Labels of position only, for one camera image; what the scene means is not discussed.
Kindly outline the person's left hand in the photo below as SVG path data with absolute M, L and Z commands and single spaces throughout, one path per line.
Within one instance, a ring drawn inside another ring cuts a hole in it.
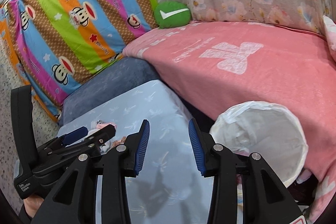
M 44 199 L 37 195 L 31 195 L 23 200 L 25 211 L 30 218 L 35 216 L 43 201 Z

